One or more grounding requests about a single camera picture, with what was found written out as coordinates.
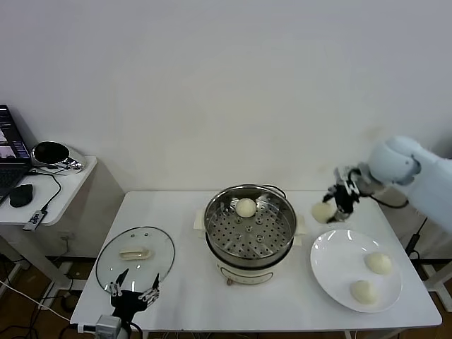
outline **black mouse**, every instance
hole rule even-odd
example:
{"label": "black mouse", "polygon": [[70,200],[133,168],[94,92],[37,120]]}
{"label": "black mouse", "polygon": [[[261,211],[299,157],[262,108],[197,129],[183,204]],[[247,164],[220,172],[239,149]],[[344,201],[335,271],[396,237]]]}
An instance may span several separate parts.
{"label": "black mouse", "polygon": [[33,199],[33,185],[26,184],[16,187],[9,193],[9,204],[13,207],[22,207]]}

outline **laptop screen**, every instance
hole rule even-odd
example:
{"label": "laptop screen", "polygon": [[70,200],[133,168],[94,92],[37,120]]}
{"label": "laptop screen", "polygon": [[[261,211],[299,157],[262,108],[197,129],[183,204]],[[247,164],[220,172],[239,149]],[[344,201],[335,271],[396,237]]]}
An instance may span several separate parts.
{"label": "laptop screen", "polygon": [[6,105],[0,105],[0,162],[30,159]]}

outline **pot handle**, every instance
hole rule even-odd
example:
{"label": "pot handle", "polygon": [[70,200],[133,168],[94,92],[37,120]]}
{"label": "pot handle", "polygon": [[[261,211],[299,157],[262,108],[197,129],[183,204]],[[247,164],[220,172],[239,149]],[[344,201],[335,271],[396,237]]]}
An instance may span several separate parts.
{"label": "pot handle", "polygon": [[284,198],[287,198],[287,196],[285,195],[285,192],[282,190],[282,189],[280,189],[279,187],[277,187],[277,186],[275,186],[275,185],[262,185],[262,187],[268,187],[268,188],[270,188],[270,189],[272,189],[272,190],[276,190],[276,191],[278,191]]}

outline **stainless steel pot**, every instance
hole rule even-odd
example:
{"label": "stainless steel pot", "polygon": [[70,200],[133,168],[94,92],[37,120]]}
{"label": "stainless steel pot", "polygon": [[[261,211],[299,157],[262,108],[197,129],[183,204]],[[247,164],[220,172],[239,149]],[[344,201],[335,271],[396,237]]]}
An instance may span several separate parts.
{"label": "stainless steel pot", "polygon": [[[256,214],[241,218],[237,202],[250,198]],[[292,247],[297,216],[283,191],[274,186],[233,186],[213,197],[204,214],[206,241],[222,262],[261,270],[280,262]]]}

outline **white plate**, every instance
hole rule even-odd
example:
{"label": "white plate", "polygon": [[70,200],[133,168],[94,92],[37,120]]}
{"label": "white plate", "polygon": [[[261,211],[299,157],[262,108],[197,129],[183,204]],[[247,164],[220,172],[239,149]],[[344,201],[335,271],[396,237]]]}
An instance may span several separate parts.
{"label": "white plate", "polygon": [[[389,309],[402,291],[402,278],[393,258],[389,275],[369,270],[364,257],[372,252],[389,253],[378,242],[350,230],[333,230],[316,239],[311,249],[311,266],[320,286],[337,302],[359,312],[375,313]],[[371,281],[377,292],[375,304],[360,304],[350,293],[350,284]]]}

